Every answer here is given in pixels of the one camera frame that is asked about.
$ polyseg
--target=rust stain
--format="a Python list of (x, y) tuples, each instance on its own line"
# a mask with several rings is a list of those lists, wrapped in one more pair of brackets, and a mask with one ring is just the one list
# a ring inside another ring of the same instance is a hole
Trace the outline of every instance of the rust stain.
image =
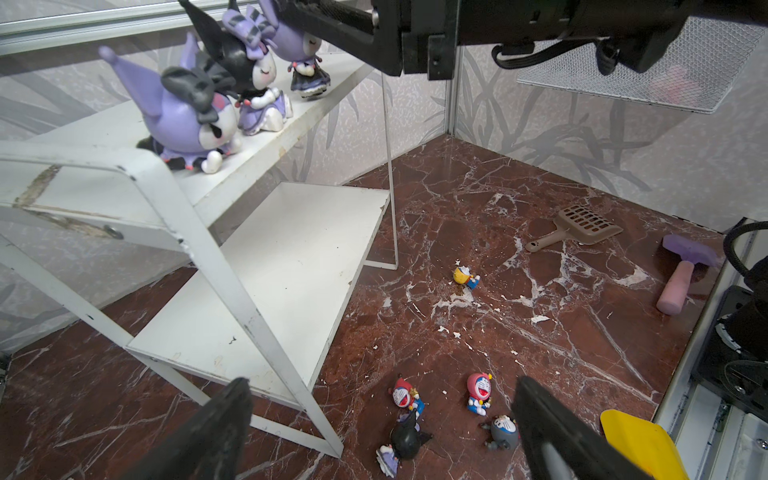
[(55, 215), (47, 214), (45, 212), (35, 212), (33, 210), (27, 210), (27, 209), (24, 209), (24, 211), (29, 212), (30, 214), (35, 215), (38, 218), (51, 222), (54, 225), (63, 228), (64, 230), (82, 233), (90, 237), (112, 238), (109, 236), (109, 233), (103, 231), (101, 228), (94, 227), (90, 223), (85, 223), (84, 221), (81, 221), (81, 220), (76, 220), (74, 218), (57, 217)]
[(51, 184), (59, 170), (61, 170), (61, 165), (51, 165), (43, 170), (29, 184), (27, 190), (16, 198), (13, 204), (14, 208), (24, 208), (32, 205), (45, 192), (45, 189)]

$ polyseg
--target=white wire mesh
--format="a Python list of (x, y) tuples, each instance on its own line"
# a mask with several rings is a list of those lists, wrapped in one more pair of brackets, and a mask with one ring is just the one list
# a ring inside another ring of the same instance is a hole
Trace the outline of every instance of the white wire mesh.
[[(665, 56), (644, 74), (623, 65), (604, 77), (585, 45), (518, 73), (518, 82), (711, 114), (765, 28), (691, 17)], [(554, 42), (541, 42), (536, 50)]]

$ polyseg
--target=purple figurine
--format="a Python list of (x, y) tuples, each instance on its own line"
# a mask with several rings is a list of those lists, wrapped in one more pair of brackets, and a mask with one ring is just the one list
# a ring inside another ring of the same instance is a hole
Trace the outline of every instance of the purple figurine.
[(260, 48), (263, 56), (253, 66), (253, 86), (257, 92), (251, 98), (243, 98), (242, 104), (235, 104), (240, 104), (237, 126), (245, 135), (255, 135), (262, 130), (280, 131), (284, 121), (293, 116), (290, 99), (279, 88), (270, 87), (277, 76), (275, 59), (263, 43)]
[(331, 83), (330, 76), (318, 65), (322, 60), (315, 55), (322, 41), (280, 22), (273, 0), (259, 0), (259, 5), (263, 15), (249, 5), (244, 17), (225, 14), (224, 27), (251, 51), (255, 52), (258, 41), (263, 41), (275, 55), (291, 62), (288, 67), (288, 71), (293, 70), (290, 89), (298, 91), (302, 98), (322, 94)]
[(179, 0), (179, 3), (187, 11), (208, 54), (236, 81), (233, 89), (237, 96), (235, 107), (240, 108), (238, 126), (243, 133), (254, 135), (261, 130), (282, 130), (285, 120), (293, 116), (293, 107), (279, 88), (270, 87), (277, 76), (277, 67), (261, 41), (265, 31), (274, 29), (266, 20), (261, 25), (255, 23), (259, 12), (252, 5), (248, 5), (243, 16), (236, 0), (230, 0), (223, 16), (229, 30), (222, 30), (215, 20), (189, 0)]
[(144, 116), (152, 138), (163, 149), (166, 163), (183, 159), (184, 167), (207, 174), (221, 167), (224, 155), (240, 149), (237, 113), (226, 95), (232, 76), (197, 47), (192, 34), (179, 67), (156, 71), (118, 57), (109, 47), (99, 55), (114, 69)]

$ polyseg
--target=red marble floor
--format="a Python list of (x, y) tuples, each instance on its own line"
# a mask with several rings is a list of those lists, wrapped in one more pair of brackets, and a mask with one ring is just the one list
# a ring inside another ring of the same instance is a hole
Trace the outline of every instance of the red marble floor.
[[(660, 240), (680, 233), (721, 252), (719, 233), (450, 137), (394, 168), (400, 268), (363, 269), (314, 389), (343, 457), (251, 430), (238, 478), (383, 479), (374, 450), (396, 416), (386, 391), (398, 373), (419, 389), (422, 428), (435, 436), (399, 478), (527, 477), (521, 449), (485, 450), (480, 417), (465, 409), (470, 372), (493, 373), (490, 415), (508, 412), (525, 374), (595, 428), (605, 409), (652, 417), (719, 271), (697, 269), (684, 311), (663, 316), (654, 303), (678, 259)], [(386, 181), (378, 169), (353, 184)], [(624, 232), (591, 247), (566, 241), (526, 252), (571, 204)], [(391, 231), (385, 219), (372, 258), (391, 257)], [(471, 293), (451, 281), (457, 262), (482, 275)], [(136, 333), (193, 272), (178, 270), (105, 312)], [(221, 388), (194, 381), (210, 394)], [(14, 356), (0, 404), (0, 478), (116, 478), (196, 409), (77, 322)], [(285, 407), (258, 401), (255, 412), (312, 430)]]

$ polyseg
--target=figurine face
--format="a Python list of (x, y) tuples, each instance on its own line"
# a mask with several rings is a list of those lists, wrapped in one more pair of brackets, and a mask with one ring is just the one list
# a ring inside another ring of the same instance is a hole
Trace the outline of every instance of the figurine face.
[(392, 391), (392, 399), (395, 400), (395, 405), (404, 409), (411, 404), (411, 394), (408, 393), (408, 389), (405, 387), (398, 387)]
[(491, 396), (491, 382), (484, 376), (477, 379), (475, 383), (475, 389), (479, 395), (480, 400), (485, 400)]
[(264, 58), (253, 63), (253, 86), (257, 90), (267, 88), (277, 77), (275, 58), (267, 52)]
[(320, 50), (321, 43), (322, 43), (322, 40), (317, 38), (315, 35), (304, 32), (304, 40), (302, 43), (302, 47), (304, 49), (304, 53), (306, 53), (308, 57), (315, 55), (315, 53), (317, 53), (317, 51)]
[(493, 421), (493, 426), (497, 429), (501, 429), (509, 433), (514, 433), (517, 431), (513, 421), (506, 415), (496, 417)]
[(219, 114), (219, 119), (211, 124), (201, 125), (197, 134), (200, 145), (206, 150), (224, 145), (237, 131), (237, 114), (229, 99), (222, 94), (215, 94), (213, 106)]

